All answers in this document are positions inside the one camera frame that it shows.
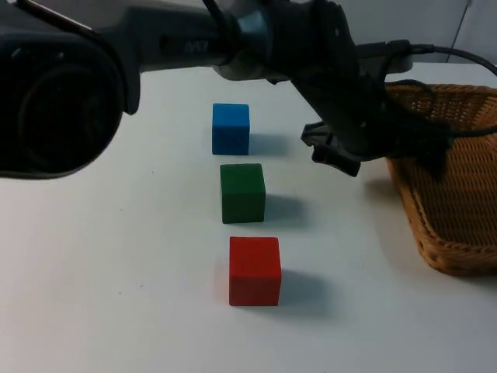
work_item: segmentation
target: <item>table surface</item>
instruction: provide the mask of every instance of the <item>table surface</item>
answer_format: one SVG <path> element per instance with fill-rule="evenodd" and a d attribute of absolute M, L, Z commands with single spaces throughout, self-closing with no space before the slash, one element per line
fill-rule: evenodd
<path fill-rule="evenodd" d="M 401 77 L 497 86 L 474 65 Z M 249 157 L 210 153 L 229 102 L 251 106 Z M 355 179 L 313 164 L 316 120 L 289 84 L 150 73 L 88 168 L 0 180 L 0 371 L 494 371 L 497 281 L 429 269 L 384 160 Z M 219 165 L 237 162 L 263 165 L 264 224 L 221 224 Z M 280 238 L 280 307 L 228 306 L 231 235 Z"/>

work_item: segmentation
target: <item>blue cube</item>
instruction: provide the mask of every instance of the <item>blue cube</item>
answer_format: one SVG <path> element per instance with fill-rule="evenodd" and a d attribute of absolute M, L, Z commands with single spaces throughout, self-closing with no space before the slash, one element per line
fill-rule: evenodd
<path fill-rule="evenodd" d="M 215 103 L 212 110 L 212 154 L 248 155 L 249 105 Z"/>

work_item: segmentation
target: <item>black cable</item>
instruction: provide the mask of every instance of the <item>black cable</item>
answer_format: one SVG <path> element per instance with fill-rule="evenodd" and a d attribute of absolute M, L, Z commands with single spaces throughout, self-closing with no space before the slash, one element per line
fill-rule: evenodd
<path fill-rule="evenodd" d="M 484 58 L 481 58 L 475 54 L 447 47 L 437 47 L 428 44 L 414 44 L 409 49 L 391 54 L 385 59 L 385 62 L 381 67 L 380 80 L 384 81 L 388 69 L 390 68 L 395 58 L 403 58 L 414 54 L 431 54 L 431 53 L 452 54 L 454 56 L 458 56 L 467 59 L 469 61 L 473 61 L 476 64 L 479 64 L 484 68 L 487 68 L 493 75 L 497 77 L 497 67 L 494 66 L 490 61 L 487 61 Z M 390 104 L 395 105 L 397 108 L 402 107 L 399 103 L 396 103 L 392 98 L 390 98 L 390 96 L 388 97 L 388 101 Z M 422 127 L 423 129 L 431 131 L 436 135 L 445 136 L 448 138 L 477 138 L 497 133 L 497 125 L 487 128 L 482 128 L 481 130 L 452 131 L 452 130 L 442 130 L 436 128 L 433 126 L 433 124 L 434 123 L 432 121 L 422 120 L 421 123 L 418 123 L 414 128 L 419 129 L 420 127 Z"/>

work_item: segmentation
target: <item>cube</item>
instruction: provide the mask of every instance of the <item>cube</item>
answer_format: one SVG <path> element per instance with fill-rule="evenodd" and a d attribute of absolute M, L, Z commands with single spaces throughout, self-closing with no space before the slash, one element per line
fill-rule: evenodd
<path fill-rule="evenodd" d="M 266 187 L 262 166 L 221 166 L 221 210 L 223 223 L 264 221 Z"/>
<path fill-rule="evenodd" d="M 215 103 L 212 110 L 212 154 L 248 155 L 249 105 Z"/>
<path fill-rule="evenodd" d="M 230 238 L 230 295 L 233 306 L 276 306 L 281 263 L 277 238 Z"/>

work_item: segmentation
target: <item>red cube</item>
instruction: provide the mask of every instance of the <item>red cube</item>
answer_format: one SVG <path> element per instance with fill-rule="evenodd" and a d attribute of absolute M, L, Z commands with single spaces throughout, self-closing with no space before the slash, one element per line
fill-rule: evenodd
<path fill-rule="evenodd" d="M 280 286 L 277 238 L 230 238 L 230 305 L 278 305 Z"/>

